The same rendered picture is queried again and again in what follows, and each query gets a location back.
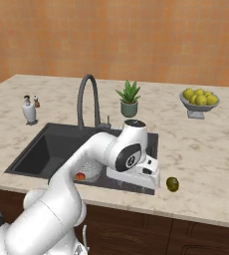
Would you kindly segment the dark grey arched faucet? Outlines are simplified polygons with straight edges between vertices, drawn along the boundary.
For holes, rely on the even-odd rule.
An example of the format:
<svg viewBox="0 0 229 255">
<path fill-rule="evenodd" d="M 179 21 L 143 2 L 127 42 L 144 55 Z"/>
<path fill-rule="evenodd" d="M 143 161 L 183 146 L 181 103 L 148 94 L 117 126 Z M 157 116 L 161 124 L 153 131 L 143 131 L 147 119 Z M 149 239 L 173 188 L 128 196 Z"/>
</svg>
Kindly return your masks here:
<svg viewBox="0 0 229 255">
<path fill-rule="evenodd" d="M 100 105 L 99 105 L 99 94 L 98 87 L 95 77 L 92 74 L 86 74 L 80 84 L 79 92 L 78 92 L 78 101 L 77 101 L 77 118 L 78 118 L 78 127 L 79 129 L 83 129 L 85 127 L 84 118 L 83 118 L 83 98 L 84 98 L 84 90 L 87 84 L 87 81 L 90 80 L 93 86 L 93 94 L 94 94 L 94 110 L 95 110 L 95 127 L 96 128 L 111 128 L 110 117 L 108 116 L 108 122 L 101 122 L 101 113 L 100 113 Z"/>
</svg>

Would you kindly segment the grey fruit bowl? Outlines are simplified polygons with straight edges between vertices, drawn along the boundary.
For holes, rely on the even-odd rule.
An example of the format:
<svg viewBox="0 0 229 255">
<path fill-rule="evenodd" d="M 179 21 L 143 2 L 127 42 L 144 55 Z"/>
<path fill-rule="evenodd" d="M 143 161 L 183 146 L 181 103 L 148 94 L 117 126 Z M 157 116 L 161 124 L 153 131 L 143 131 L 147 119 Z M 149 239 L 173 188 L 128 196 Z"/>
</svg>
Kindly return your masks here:
<svg viewBox="0 0 229 255">
<path fill-rule="evenodd" d="M 212 109 L 216 108 L 218 104 L 215 104 L 213 106 L 197 106 L 191 104 L 184 96 L 183 93 L 180 93 L 179 98 L 183 105 L 187 109 L 187 116 L 190 119 L 197 119 L 197 120 L 203 120 L 204 114 L 206 112 L 210 112 Z"/>
</svg>

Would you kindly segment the white colander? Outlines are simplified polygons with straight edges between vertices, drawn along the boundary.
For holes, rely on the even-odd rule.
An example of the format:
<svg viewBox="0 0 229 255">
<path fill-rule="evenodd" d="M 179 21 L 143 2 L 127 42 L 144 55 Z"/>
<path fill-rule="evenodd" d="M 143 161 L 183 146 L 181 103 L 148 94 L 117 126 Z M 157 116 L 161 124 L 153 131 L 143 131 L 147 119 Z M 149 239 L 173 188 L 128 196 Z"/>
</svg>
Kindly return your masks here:
<svg viewBox="0 0 229 255">
<path fill-rule="evenodd" d="M 101 175 L 103 165 L 97 160 L 90 160 L 86 162 L 79 170 L 76 171 L 83 173 L 86 176 L 85 180 L 79 181 L 87 181 L 87 182 L 95 182 Z"/>
</svg>

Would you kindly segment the green plant in grey pot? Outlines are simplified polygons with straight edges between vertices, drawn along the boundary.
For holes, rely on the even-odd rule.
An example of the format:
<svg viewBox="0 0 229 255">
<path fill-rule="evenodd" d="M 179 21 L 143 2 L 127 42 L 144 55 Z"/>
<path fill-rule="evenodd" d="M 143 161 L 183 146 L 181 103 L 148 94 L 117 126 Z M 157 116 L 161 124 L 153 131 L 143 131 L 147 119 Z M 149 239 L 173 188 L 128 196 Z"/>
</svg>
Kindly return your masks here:
<svg viewBox="0 0 229 255">
<path fill-rule="evenodd" d="M 137 105 L 140 87 L 137 82 L 131 84 L 129 80 L 125 81 L 123 92 L 116 91 L 120 96 L 120 112 L 126 118 L 133 118 L 137 114 Z"/>
</svg>

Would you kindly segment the dark brown cupboard door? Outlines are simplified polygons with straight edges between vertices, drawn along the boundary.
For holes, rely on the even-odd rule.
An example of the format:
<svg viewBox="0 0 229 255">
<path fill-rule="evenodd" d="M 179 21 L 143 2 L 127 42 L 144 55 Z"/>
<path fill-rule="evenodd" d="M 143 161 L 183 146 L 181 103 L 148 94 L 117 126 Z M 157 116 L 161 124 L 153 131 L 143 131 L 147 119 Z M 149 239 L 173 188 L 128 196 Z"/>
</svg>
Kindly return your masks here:
<svg viewBox="0 0 229 255">
<path fill-rule="evenodd" d="M 89 255 L 165 255 L 171 224 L 167 217 L 88 205 L 76 234 L 82 241 L 87 225 Z"/>
<path fill-rule="evenodd" d="M 174 219 L 166 255 L 229 255 L 229 228 Z"/>
</svg>

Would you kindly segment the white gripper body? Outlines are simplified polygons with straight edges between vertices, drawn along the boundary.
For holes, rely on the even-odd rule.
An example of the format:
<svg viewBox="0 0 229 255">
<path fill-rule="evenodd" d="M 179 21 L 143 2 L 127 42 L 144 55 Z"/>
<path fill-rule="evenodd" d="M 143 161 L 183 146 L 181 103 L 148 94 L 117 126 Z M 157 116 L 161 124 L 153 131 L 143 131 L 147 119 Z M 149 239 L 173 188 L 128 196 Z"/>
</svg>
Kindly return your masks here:
<svg viewBox="0 0 229 255">
<path fill-rule="evenodd" d="M 137 166 L 124 172 L 107 168 L 107 177 L 135 184 L 149 189 L 155 189 L 159 185 L 160 174 L 158 170 Z"/>
</svg>

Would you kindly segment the dark grey sink basin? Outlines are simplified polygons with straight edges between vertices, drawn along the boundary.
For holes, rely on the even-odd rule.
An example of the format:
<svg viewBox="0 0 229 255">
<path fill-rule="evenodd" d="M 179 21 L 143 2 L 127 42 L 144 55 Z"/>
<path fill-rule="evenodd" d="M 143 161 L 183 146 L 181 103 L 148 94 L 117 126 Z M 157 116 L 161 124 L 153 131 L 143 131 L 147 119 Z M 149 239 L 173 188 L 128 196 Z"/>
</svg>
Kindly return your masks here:
<svg viewBox="0 0 229 255">
<path fill-rule="evenodd" d="M 66 160 L 98 131 L 106 131 L 115 136 L 119 136 L 121 133 L 120 129 L 106 127 L 84 127 L 79 130 L 77 126 L 46 124 L 6 169 L 6 173 L 50 179 Z M 95 164 L 94 173 L 97 176 L 90 179 L 80 178 L 76 180 L 76 183 L 149 195 L 154 194 L 154 187 L 147 188 L 108 177 L 107 168 L 99 163 Z"/>
</svg>

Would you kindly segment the green kiwi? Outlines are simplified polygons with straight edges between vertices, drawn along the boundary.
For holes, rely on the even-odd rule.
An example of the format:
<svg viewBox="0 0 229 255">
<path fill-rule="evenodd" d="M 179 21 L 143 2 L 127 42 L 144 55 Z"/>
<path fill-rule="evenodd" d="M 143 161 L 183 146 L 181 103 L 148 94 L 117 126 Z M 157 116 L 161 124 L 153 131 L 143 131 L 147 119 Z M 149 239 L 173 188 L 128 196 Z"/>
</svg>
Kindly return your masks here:
<svg viewBox="0 0 229 255">
<path fill-rule="evenodd" d="M 179 188 L 179 181 L 176 177 L 170 176 L 166 179 L 167 189 L 171 192 L 176 192 Z"/>
</svg>

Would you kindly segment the white soap dispenser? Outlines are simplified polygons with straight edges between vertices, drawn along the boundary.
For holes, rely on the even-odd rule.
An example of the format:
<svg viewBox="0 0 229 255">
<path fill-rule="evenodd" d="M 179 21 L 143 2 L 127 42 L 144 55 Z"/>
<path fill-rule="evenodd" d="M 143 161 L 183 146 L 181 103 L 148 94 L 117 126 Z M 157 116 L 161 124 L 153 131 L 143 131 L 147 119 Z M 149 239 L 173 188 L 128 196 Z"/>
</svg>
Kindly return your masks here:
<svg viewBox="0 0 229 255">
<path fill-rule="evenodd" d="M 37 122 L 35 105 L 30 102 L 30 96 L 24 96 L 24 105 L 22 107 L 23 115 L 28 125 L 34 125 Z"/>
</svg>

